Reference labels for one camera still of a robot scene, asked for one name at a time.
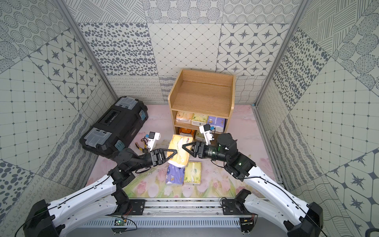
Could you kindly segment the orange tissue pack top shelf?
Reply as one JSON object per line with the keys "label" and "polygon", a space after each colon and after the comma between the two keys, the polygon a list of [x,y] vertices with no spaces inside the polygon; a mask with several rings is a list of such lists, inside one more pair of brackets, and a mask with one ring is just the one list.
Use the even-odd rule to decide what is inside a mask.
{"label": "orange tissue pack top shelf", "polygon": [[172,140],[169,143],[168,149],[176,150],[177,154],[174,155],[168,161],[168,163],[178,168],[184,168],[189,161],[190,154],[187,151],[185,151],[182,148],[182,146],[192,143],[192,142],[193,142],[192,137],[174,134],[172,136]]}

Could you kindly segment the orange tissue pack shelf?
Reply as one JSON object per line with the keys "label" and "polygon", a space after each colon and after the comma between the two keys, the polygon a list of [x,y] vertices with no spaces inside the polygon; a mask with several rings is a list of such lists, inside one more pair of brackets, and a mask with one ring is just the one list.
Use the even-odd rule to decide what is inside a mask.
{"label": "orange tissue pack shelf", "polygon": [[193,142],[192,137],[174,134],[172,136],[172,140],[169,143],[168,149],[176,150],[177,154],[174,155],[168,161],[168,163],[178,168],[184,168],[189,161],[190,154],[187,151],[185,151],[182,148],[182,146],[192,143],[192,142]]}
{"label": "orange tissue pack shelf", "polygon": [[176,122],[191,124],[193,113],[178,111],[176,114]]}

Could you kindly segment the purple tissue pack top shelf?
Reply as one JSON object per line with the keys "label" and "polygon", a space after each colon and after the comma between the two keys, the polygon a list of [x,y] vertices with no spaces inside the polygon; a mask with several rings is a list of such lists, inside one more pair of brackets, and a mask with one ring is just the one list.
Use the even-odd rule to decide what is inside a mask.
{"label": "purple tissue pack top shelf", "polygon": [[183,185],[185,168],[179,168],[169,164],[166,174],[166,184]]}

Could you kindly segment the yellow-green tissue pack top shelf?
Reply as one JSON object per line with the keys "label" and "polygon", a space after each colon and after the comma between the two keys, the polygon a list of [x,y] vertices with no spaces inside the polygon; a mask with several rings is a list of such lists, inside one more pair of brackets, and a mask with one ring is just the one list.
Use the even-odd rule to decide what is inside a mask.
{"label": "yellow-green tissue pack top shelf", "polygon": [[199,185],[201,183],[201,162],[188,162],[185,168],[184,184]]}

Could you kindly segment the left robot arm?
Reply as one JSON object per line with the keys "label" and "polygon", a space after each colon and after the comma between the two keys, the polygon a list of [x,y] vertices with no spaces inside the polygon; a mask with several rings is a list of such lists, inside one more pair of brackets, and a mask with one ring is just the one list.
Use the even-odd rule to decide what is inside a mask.
{"label": "left robot arm", "polygon": [[172,149],[155,149],[140,156],[131,149],[116,151],[117,165],[108,174],[66,197],[35,203],[19,229],[27,237],[63,237],[98,217],[141,213],[145,201],[131,201],[123,189],[133,181],[135,171],[162,165],[176,154]]}

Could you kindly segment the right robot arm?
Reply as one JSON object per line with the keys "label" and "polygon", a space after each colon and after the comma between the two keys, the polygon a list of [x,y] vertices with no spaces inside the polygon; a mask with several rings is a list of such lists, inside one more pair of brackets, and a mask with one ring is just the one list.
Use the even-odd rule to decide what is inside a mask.
{"label": "right robot arm", "polygon": [[229,133],[220,134],[216,145],[192,142],[182,148],[193,157],[224,163],[224,170],[264,195],[257,197],[242,189],[235,198],[222,198],[224,215],[262,217],[286,232],[289,237],[317,237],[323,231],[323,209],[320,205],[296,197],[266,175],[249,157],[237,148]]}

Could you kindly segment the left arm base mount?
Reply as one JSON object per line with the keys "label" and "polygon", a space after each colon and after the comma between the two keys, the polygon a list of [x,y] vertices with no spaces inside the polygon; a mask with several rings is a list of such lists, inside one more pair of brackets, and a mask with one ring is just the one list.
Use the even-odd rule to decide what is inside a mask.
{"label": "left arm base mount", "polygon": [[124,201],[117,201],[117,207],[113,215],[143,215],[146,200],[145,199],[129,199]]}

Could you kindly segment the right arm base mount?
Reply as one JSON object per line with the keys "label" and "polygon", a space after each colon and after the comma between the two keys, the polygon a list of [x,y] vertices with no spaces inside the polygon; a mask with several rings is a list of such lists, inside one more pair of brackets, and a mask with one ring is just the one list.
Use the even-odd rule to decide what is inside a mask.
{"label": "right arm base mount", "polygon": [[255,208],[251,207],[247,203],[243,203],[236,199],[221,198],[219,200],[220,206],[222,208],[223,215],[258,215],[258,212]]}

